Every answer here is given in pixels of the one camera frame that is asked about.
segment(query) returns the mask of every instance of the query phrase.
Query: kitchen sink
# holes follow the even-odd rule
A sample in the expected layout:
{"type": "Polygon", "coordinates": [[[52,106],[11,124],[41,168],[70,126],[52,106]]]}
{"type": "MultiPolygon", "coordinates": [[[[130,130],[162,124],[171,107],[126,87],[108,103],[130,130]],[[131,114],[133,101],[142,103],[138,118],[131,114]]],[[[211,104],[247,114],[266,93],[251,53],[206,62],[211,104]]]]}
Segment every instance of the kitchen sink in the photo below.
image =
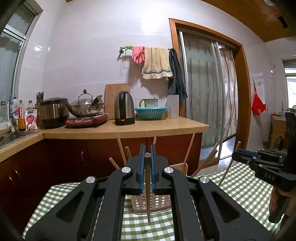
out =
{"type": "Polygon", "coordinates": [[[10,132],[4,136],[0,136],[0,148],[7,146],[11,143],[14,143],[27,136],[33,135],[37,132],[38,131],[18,131],[18,132],[10,132]]]}

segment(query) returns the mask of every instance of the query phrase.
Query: white tiled wall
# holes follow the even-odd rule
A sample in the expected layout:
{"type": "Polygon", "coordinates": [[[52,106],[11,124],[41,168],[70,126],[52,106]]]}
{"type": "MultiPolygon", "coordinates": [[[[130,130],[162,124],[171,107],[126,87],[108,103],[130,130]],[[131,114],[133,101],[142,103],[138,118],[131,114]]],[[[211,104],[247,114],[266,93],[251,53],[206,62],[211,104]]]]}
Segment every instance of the white tiled wall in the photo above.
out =
{"type": "Polygon", "coordinates": [[[272,75],[275,87],[275,110],[281,111],[283,102],[284,111],[288,107],[287,103],[287,80],[285,78],[285,69],[283,60],[296,59],[296,37],[288,37],[273,40],[266,43],[269,50],[272,64],[272,75]]]}
{"type": "Polygon", "coordinates": [[[73,101],[84,88],[104,94],[105,84],[130,82],[133,98],[158,97],[165,105],[165,80],[143,80],[141,67],[118,59],[124,45],[172,47],[168,18],[203,25],[244,45],[250,77],[268,113],[251,119],[248,149],[261,147],[274,111],[273,79],[265,43],[248,27],[199,0],[74,0],[62,9],[50,40],[42,88],[45,98],[73,101]]]}
{"type": "Polygon", "coordinates": [[[35,0],[43,9],[30,36],[22,62],[18,99],[25,105],[29,100],[36,102],[36,92],[42,90],[44,64],[49,41],[57,17],[67,5],[63,0],[35,0]]]}

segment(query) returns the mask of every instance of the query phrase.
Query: green checkered tablecloth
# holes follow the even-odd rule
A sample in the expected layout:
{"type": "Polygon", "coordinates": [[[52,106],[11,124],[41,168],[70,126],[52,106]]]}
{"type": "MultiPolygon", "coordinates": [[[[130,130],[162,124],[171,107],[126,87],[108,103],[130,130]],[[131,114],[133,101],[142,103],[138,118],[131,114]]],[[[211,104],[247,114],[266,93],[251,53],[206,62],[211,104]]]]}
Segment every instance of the green checkered tablecloth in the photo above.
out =
{"type": "MultiPolygon", "coordinates": [[[[225,169],[207,176],[214,183],[218,184],[224,172],[225,169]]],[[[52,186],[29,220],[23,237],[25,237],[32,225],[69,194],[78,184],[65,183],[52,186]]],[[[279,223],[274,224],[268,221],[268,204],[272,186],[256,178],[254,172],[247,165],[242,163],[234,164],[230,168],[221,188],[271,233],[277,230],[279,223]]],[[[121,240],[174,240],[172,211],[152,214],[151,225],[149,226],[147,215],[133,214],[131,197],[126,196],[121,240]]]]}

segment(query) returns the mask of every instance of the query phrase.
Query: wooden door frame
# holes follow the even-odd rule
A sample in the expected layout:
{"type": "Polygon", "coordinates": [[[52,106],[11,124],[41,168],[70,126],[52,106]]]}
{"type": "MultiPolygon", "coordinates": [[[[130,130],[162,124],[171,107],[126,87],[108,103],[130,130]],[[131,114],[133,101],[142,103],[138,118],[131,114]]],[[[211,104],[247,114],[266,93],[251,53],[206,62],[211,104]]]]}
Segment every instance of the wooden door frame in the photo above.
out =
{"type": "Polygon", "coordinates": [[[246,55],[244,52],[244,47],[241,43],[235,41],[232,38],[227,37],[224,34],[216,32],[212,29],[200,26],[194,23],[169,18],[170,21],[170,31],[172,36],[173,48],[176,50],[179,61],[180,61],[180,51],[178,44],[177,28],[183,28],[188,30],[193,30],[199,33],[206,34],[208,36],[214,37],[223,42],[229,43],[235,46],[232,49],[234,64],[237,74],[237,93],[238,93],[238,118],[237,118],[237,133],[235,146],[238,141],[241,142],[240,148],[245,149],[247,147],[250,122],[251,122],[251,82],[248,69],[248,63],[246,55]]]}

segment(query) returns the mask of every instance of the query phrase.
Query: cabinet handle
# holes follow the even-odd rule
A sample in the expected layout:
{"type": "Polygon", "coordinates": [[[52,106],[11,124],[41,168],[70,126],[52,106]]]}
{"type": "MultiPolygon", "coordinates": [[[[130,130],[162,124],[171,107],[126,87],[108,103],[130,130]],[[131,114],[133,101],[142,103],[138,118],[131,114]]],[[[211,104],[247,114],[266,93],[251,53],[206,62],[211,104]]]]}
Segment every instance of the cabinet handle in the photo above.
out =
{"type": "Polygon", "coordinates": [[[84,165],[86,166],[86,163],[85,163],[84,158],[83,158],[83,151],[81,152],[81,159],[82,159],[82,162],[84,163],[84,165]]]}
{"type": "Polygon", "coordinates": [[[13,185],[15,186],[15,183],[10,176],[9,176],[9,179],[12,181],[13,185]]]}
{"type": "Polygon", "coordinates": [[[20,175],[18,174],[18,172],[15,170],[16,174],[18,175],[19,179],[20,179],[20,175]]]}

